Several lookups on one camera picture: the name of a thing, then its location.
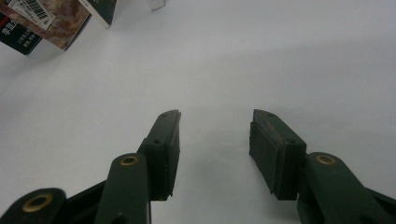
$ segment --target black plastic part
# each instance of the black plastic part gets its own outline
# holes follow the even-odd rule
[[[371,194],[373,195],[373,197],[375,198],[375,200],[379,203],[379,205],[381,205],[381,207],[391,216],[393,216],[393,219],[396,222],[396,200],[383,195],[381,193],[378,193],[372,189],[368,189]]]
[[[173,193],[180,153],[179,121],[178,110],[162,113],[137,150],[148,160],[151,201],[166,201]]]
[[[94,223],[150,223],[148,177],[143,154],[117,157],[111,164]]]
[[[0,219],[0,224],[63,224],[68,219],[62,209],[65,194],[61,189],[38,189],[19,198]]]
[[[394,223],[372,193],[333,155],[309,154],[304,172],[325,223]]]
[[[271,193],[279,200],[296,200],[298,167],[304,163],[306,143],[278,116],[254,110],[249,154]]]
[[[67,215],[71,224],[93,223],[106,181],[67,199]]]

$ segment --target white table surface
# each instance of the white table surface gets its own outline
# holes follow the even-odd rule
[[[279,115],[396,198],[396,2],[120,0],[71,48],[0,45],[0,213],[41,188],[72,196],[179,109],[175,195],[153,223],[299,223],[248,155],[253,109]]]

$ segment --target book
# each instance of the book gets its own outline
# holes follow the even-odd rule
[[[113,22],[117,0],[78,0],[105,27]]]
[[[41,40],[39,35],[2,13],[0,13],[0,32],[1,42],[24,55],[31,53]]]
[[[0,12],[63,50],[90,16],[77,0],[0,0]]]

